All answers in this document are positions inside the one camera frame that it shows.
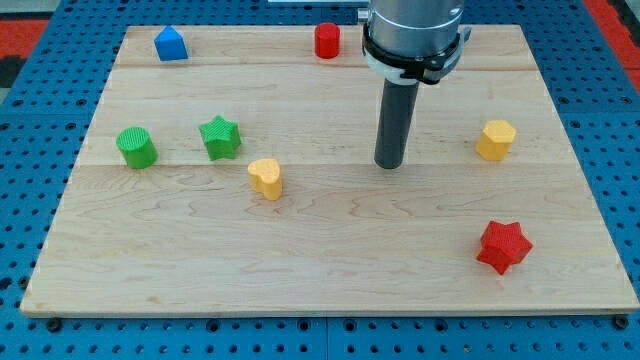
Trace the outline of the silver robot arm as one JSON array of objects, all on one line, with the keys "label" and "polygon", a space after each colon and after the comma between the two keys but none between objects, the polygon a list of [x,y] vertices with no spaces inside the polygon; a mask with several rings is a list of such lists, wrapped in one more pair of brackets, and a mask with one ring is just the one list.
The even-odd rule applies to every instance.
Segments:
[{"label": "silver robot arm", "polygon": [[434,85],[457,65],[469,28],[463,0],[371,0],[362,28],[368,66],[402,86]]}]

